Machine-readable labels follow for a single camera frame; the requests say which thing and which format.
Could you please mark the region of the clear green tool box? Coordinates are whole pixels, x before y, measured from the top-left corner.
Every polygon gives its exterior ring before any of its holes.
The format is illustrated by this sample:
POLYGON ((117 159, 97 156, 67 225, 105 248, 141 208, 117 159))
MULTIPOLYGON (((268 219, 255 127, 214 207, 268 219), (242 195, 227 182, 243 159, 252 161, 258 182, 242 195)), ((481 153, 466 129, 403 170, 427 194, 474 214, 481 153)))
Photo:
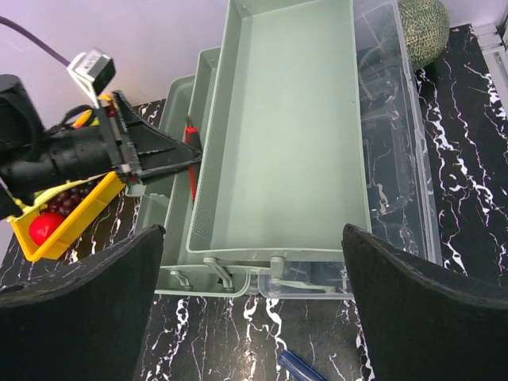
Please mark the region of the clear green tool box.
POLYGON ((158 294, 350 299, 345 225, 441 262, 396 1, 232 1, 220 47, 173 82, 161 131, 201 137, 197 179, 146 187, 166 230, 158 294))

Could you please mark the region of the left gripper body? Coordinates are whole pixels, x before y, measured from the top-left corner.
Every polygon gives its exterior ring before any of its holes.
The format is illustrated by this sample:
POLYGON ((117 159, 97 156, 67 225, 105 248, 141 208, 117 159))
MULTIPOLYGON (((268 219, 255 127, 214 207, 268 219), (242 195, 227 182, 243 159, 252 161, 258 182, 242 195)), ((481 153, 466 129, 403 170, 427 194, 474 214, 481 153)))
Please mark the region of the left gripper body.
POLYGON ((79 106, 49 130, 37 115, 1 108, 1 197, 34 198, 38 191, 113 171, 122 165, 111 124, 116 115, 95 109, 98 124, 79 129, 70 119, 79 106))

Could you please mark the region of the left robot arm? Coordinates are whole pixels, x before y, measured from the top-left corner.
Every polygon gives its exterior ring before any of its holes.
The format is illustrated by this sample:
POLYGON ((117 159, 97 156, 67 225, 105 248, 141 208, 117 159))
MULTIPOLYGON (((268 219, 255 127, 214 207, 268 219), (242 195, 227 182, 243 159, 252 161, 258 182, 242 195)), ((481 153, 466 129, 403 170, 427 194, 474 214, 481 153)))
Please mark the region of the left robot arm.
POLYGON ((46 129, 21 80, 1 77, 1 180, 15 198, 114 171, 123 183, 150 184, 202 158, 140 117, 116 90, 112 105, 80 105, 46 129))

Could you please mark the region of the blue red screwdriver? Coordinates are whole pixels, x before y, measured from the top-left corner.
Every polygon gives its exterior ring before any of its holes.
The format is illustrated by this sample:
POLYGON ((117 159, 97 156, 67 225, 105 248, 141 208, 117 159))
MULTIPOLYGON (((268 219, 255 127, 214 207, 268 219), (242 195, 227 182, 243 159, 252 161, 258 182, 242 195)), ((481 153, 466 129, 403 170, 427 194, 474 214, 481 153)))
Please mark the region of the blue red screwdriver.
POLYGON ((294 353, 284 350, 280 353, 278 364, 300 381, 324 381, 312 367, 300 360, 294 353))

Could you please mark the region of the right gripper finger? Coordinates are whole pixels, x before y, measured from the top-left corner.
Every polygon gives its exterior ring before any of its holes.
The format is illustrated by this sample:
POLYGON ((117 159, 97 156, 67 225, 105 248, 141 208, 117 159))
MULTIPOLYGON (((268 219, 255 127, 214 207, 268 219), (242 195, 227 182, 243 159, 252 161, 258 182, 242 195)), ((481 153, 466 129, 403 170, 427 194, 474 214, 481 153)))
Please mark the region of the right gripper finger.
POLYGON ((165 230, 137 234, 1 290, 3 380, 131 380, 165 230))
POLYGON ((355 225, 343 251, 377 380, 505 380, 507 289, 355 225))

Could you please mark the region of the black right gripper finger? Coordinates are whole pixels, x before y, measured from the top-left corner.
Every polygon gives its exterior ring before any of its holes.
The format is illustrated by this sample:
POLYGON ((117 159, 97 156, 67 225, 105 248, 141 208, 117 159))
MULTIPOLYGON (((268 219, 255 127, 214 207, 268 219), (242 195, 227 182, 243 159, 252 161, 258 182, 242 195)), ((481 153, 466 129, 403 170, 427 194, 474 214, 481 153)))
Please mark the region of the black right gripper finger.
POLYGON ((166 179, 179 173, 188 171, 191 166, 200 164, 201 159, 188 160, 183 163, 177 163, 176 165, 154 167, 149 169, 141 169, 139 171, 131 171, 126 176, 126 184, 128 186, 134 185, 148 185, 155 181, 166 179))
POLYGON ((161 152, 170 152, 189 157, 200 157, 201 152, 180 140, 176 140, 160 129, 153 128, 136 113, 120 90, 112 93, 116 116, 121 125, 121 133, 126 136, 136 154, 146 156, 161 152))

